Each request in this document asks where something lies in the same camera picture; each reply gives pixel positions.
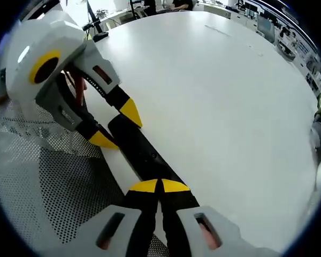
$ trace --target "desk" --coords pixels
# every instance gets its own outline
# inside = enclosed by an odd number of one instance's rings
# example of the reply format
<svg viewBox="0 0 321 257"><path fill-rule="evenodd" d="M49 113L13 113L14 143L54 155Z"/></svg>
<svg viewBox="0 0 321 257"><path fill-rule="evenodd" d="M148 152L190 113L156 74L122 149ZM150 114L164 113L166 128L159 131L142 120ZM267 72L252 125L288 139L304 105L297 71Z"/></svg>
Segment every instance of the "desk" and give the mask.
<svg viewBox="0 0 321 257"><path fill-rule="evenodd" d="M134 99L143 134L199 203L253 245L285 249L315 181L309 131L317 100L304 77L270 42L207 12L129 22L97 47ZM85 97L107 127L117 111L91 86ZM102 152L126 193L137 176L120 151Z"/></svg>

